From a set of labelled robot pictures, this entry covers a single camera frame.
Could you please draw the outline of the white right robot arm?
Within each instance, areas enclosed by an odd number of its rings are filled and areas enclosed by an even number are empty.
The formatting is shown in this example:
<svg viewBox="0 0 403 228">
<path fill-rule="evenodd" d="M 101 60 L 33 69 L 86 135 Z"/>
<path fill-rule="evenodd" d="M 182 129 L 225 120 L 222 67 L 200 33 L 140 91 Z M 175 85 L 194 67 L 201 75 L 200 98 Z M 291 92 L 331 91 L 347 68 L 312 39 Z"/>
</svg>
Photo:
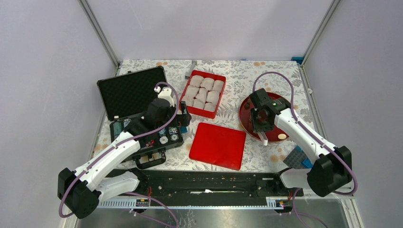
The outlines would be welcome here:
<svg viewBox="0 0 403 228">
<path fill-rule="evenodd" d="M 252 129 L 262 143 L 267 145 L 266 133 L 278 128 L 302 149 L 313 165 L 310 169 L 281 171 L 279 179 L 272 183 L 277 195 L 284 196 L 291 188 L 310 188 L 324 197 L 354 180 L 351 152 L 345 146 L 336 147 L 306 126 L 290 102 L 272 99 L 264 89 L 252 92 L 249 98 L 253 104 L 250 110 Z"/>
</svg>

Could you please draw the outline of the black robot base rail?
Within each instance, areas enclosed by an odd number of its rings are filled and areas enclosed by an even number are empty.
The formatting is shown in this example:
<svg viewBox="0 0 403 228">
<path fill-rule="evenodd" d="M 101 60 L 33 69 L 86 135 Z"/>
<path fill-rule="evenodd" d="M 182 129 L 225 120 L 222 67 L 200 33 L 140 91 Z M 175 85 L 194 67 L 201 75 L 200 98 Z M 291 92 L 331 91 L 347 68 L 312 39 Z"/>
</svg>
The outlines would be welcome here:
<svg viewBox="0 0 403 228">
<path fill-rule="evenodd" d="M 290 200 L 302 190 L 286 188 L 279 173 L 128 170 L 139 179 L 135 193 L 168 207 L 264 207 L 269 199 Z"/>
</svg>

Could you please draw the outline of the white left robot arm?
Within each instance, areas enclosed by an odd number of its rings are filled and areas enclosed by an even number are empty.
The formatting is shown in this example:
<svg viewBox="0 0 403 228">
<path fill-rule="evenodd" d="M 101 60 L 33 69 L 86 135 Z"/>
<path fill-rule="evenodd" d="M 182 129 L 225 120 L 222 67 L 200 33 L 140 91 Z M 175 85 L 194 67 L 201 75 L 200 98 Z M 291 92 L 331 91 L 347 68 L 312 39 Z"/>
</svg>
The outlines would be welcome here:
<svg viewBox="0 0 403 228">
<path fill-rule="evenodd" d="M 177 91 L 168 83 L 158 83 L 154 90 L 157 98 L 148 105 L 147 110 L 133 118 L 100 154 L 72 171 L 69 168 L 60 171 L 57 196 L 60 199 L 58 214 L 61 218 L 74 215 L 83 219 L 100 202 L 122 193 L 142 195 L 147 191 L 146 181 L 130 171 L 112 178 L 107 175 L 127 157 L 144 152 L 151 141 L 161 144 L 162 130 L 189 125 L 191 116 Z"/>
</svg>

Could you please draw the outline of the silver tweezers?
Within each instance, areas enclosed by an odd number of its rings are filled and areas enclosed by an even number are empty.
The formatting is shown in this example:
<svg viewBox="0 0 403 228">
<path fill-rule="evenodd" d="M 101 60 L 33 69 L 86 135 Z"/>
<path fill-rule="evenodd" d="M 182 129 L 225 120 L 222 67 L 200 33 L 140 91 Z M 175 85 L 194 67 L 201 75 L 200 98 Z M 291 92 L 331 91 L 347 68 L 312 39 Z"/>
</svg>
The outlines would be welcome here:
<svg viewBox="0 0 403 228">
<path fill-rule="evenodd" d="M 260 138 L 262 144 L 264 146 L 267 146 L 269 141 L 268 141 L 266 134 L 264 132 L 259 132 L 259 133 L 257 133 L 257 135 Z"/>
</svg>

